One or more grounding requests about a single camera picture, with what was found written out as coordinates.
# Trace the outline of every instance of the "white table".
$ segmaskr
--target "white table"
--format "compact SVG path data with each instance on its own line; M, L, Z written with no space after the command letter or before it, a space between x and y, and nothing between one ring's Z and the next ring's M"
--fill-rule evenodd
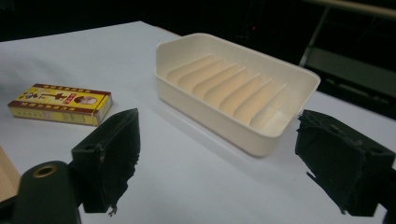
M159 100L155 49L177 35L141 21L0 43L0 145L22 174L45 161L71 161L93 127L15 119L7 103L35 83L113 93L108 116L139 109L141 155L119 212L100 223L381 223L342 215L294 154L296 119L269 156L252 158ZM315 92L306 109L326 113L388 148L396 122Z

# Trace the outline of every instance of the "cartoon figure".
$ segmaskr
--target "cartoon figure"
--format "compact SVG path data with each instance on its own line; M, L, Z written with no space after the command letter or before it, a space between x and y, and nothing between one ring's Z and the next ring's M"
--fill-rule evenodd
M93 105L96 103L96 98L91 96L79 96L74 101L80 105Z

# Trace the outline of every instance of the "matchbox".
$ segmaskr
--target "matchbox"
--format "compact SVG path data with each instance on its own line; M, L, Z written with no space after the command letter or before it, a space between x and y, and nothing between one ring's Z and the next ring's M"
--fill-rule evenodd
M35 84L8 104L16 118L98 126L109 108L109 91Z

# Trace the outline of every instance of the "soap dish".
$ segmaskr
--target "soap dish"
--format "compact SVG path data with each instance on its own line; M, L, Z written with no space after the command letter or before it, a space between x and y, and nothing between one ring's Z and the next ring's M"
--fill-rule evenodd
M207 34L161 43L156 78L160 99L256 157L273 151L320 82L311 71Z

